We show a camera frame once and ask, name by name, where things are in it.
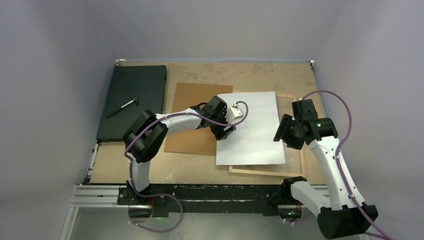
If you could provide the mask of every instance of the hammer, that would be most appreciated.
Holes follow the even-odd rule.
[[[122,106],[120,106],[120,108],[117,108],[117,109],[115,109],[115,110],[113,110],[113,111],[108,112],[108,113],[106,114],[106,118],[110,118],[110,117],[112,117],[113,115],[115,115],[115,114],[119,113],[122,109],[124,109],[126,106],[128,106],[128,105],[130,105],[130,104],[132,104],[132,103],[135,103],[135,105],[136,105],[136,106],[138,106],[138,105],[139,105],[139,100],[137,99],[137,97],[136,97],[135,95],[132,95],[131,97],[132,97],[131,101],[129,101],[129,102],[127,102],[127,103],[125,103],[125,104],[124,104],[124,105],[122,105]]]

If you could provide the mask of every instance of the brown cardboard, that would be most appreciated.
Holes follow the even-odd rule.
[[[232,92],[233,86],[228,85],[178,82],[176,84],[172,112],[184,111],[199,103],[209,102],[215,95]],[[217,140],[209,127],[186,130],[168,136],[165,141],[164,151],[215,156],[217,154]]]

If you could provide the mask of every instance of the floor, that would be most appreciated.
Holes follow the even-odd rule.
[[[164,112],[170,113],[178,82],[232,85],[234,92],[268,92],[298,98],[317,90],[309,62],[305,63],[202,63],[202,62],[126,62],[124,66],[166,65],[167,80]],[[324,116],[318,94],[311,96],[319,117]],[[292,113],[290,99],[277,99],[279,115]],[[151,183],[180,184],[280,184],[283,177],[230,173],[227,166],[216,166],[215,157],[164,152],[162,148],[150,165]],[[129,177],[128,159],[121,142],[103,143],[95,160],[91,183],[124,183]],[[286,164],[251,166],[299,173],[299,153],[284,147]],[[304,147],[306,178],[313,185],[325,184],[315,156]]]

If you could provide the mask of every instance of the metal bracket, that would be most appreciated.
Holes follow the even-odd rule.
[[[124,62],[126,62],[126,59],[115,59],[117,66],[122,66]]]

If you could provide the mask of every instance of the hammer head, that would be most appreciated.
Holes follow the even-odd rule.
[[[139,99],[135,95],[132,95],[131,97],[132,97],[132,100],[134,101],[135,105],[138,106],[139,105]]]

